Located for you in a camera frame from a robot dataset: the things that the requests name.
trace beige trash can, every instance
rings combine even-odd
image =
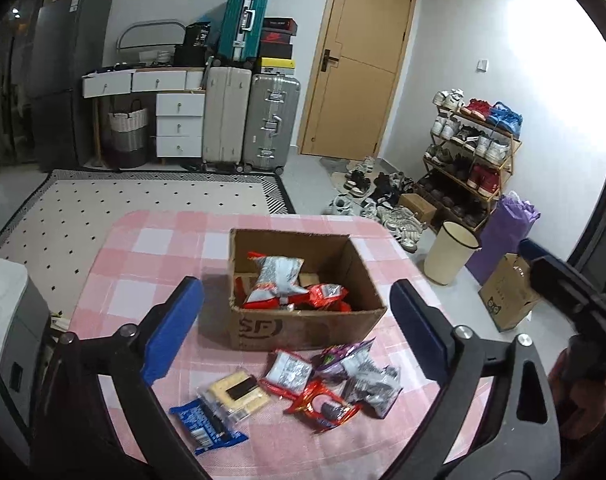
[[[481,249],[473,232],[454,222],[443,222],[436,241],[425,258],[423,271],[432,281],[449,285],[470,256]]]

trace cardboard box on refrigerator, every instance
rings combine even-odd
[[[365,263],[346,235],[318,235],[266,230],[232,230],[229,244],[231,346],[238,350],[270,351],[318,349],[360,342],[385,314]],[[324,310],[252,310],[242,307],[236,278],[256,280],[256,264],[249,252],[303,258],[301,284],[337,283],[349,294],[353,312]]]
[[[500,332],[523,321],[540,299],[529,286],[529,266],[518,254],[506,254],[479,295]]]
[[[437,211],[435,206],[416,193],[401,195],[398,205],[408,208],[424,224],[432,222]]]

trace hand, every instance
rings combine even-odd
[[[561,436],[579,440],[594,431],[606,414],[606,380],[601,383],[582,379],[568,388],[561,380],[566,361],[567,349],[558,356],[547,380],[557,409],[567,400],[577,406],[566,421],[559,421],[559,429]]]

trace refrigerator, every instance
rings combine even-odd
[[[74,170],[94,155],[91,101],[81,78],[101,68],[111,0],[57,0],[41,8],[28,97],[42,171]]]

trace pink checkered tablecloth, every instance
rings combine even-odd
[[[93,338],[111,335],[125,323],[138,323],[150,307],[167,300],[184,276],[203,280],[204,311],[206,306],[226,309],[225,276],[232,228],[349,234],[386,303],[391,285],[407,278],[428,304],[440,307],[429,283],[394,238],[370,220],[136,211],[115,222],[109,232],[78,301],[70,330],[80,338]],[[264,352],[233,351],[220,339],[206,338],[197,330],[198,323],[188,333],[167,377],[152,387],[165,409],[193,400],[196,388],[222,378],[238,366],[257,376],[265,371]],[[401,368],[403,392],[387,418],[378,420],[359,413],[335,430],[314,434],[294,416],[283,415],[290,402],[275,397],[273,403],[241,424],[240,430],[249,437],[247,442],[200,455],[198,460],[209,475],[272,480],[380,477],[416,431],[439,387],[422,374],[391,311],[375,326],[371,337],[376,338],[371,349],[376,364]],[[101,380],[123,449],[144,460],[112,381],[106,377]],[[488,381],[481,381],[449,459],[467,452],[489,387]],[[176,420],[173,423],[179,428]]]

